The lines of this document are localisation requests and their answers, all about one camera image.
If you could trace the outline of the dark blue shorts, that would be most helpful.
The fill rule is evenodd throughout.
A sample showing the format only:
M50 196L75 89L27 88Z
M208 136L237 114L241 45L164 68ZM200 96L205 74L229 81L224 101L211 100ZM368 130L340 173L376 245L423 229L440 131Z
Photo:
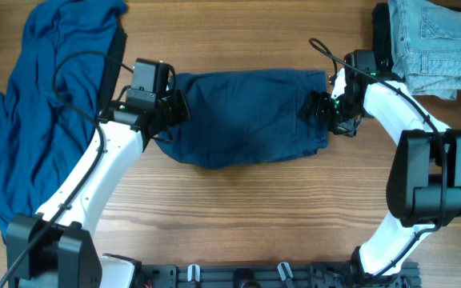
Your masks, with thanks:
M221 169L282 162L317 154L328 124L301 110L312 92L327 88L321 70L250 70L179 74L191 118L173 126L159 149L175 161Z

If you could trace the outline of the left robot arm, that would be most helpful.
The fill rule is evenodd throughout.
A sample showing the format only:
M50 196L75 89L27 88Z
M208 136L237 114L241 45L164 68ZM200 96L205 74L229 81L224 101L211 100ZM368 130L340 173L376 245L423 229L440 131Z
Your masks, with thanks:
M6 234L0 287L147 287L142 263L98 255L94 232L125 172L152 139L190 119L174 67L139 58L126 99L93 120L94 137L75 168L33 216L16 216Z

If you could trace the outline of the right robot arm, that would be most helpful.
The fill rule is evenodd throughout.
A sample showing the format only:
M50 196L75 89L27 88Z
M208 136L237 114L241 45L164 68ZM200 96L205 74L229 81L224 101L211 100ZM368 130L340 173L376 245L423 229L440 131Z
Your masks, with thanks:
M333 91L311 91L301 114L349 137L364 118L374 118L395 142L388 213L343 274L348 286L387 285L422 240L461 217L461 130L428 113L397 74L378 70L372 52L332 60L343 65L331 76Z

